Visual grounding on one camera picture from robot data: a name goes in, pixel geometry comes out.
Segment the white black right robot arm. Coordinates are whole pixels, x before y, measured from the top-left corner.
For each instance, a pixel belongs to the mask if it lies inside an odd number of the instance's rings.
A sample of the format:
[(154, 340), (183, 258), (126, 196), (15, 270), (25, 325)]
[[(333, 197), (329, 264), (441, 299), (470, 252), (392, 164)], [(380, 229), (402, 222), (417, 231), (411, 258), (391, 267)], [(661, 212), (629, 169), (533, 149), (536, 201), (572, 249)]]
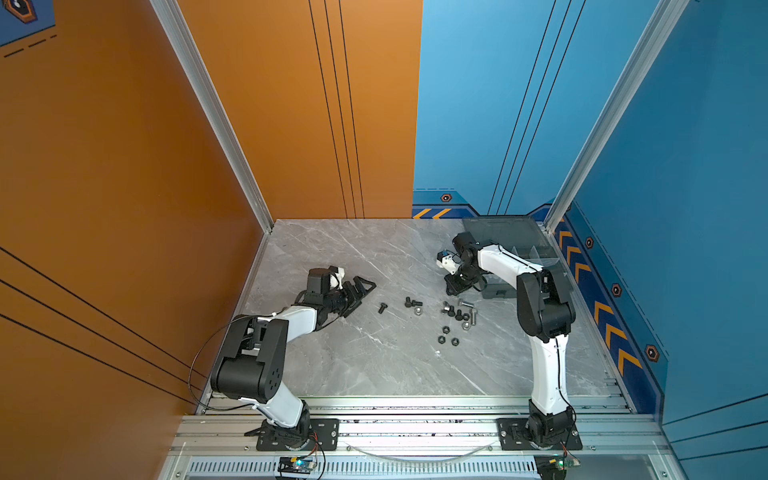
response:
[(444, 269), (446, 293), (457, 296), (493, 274), (514, 287), (518, 322), (528, 335), (533, 361), (529, 414), (518, 428), (534, 448), (583, 448), (566, 388), (568, 336), (576, 319), (567, 276), (519, 257), (499, 244), (480, 243), (471, 233), (453, 239), (453, 251), (436, 255)]

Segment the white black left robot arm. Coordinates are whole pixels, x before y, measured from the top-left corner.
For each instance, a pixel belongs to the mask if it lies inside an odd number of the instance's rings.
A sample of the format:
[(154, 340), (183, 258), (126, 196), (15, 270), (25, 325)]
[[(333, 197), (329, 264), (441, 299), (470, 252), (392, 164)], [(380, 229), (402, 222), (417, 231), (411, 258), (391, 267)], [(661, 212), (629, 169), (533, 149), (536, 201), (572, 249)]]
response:
[(212, 367), (212, 391), (260, 412), (265, 420), (258, 436), (290, 449), (304, 447), (311, 419), (306, 402), (283, 382), (287, 345), (349, 317), (375, 288), (360, 276), (347, 280), (341, 267), (313, 268), (291, 305), (268, 315), (236, 316)]

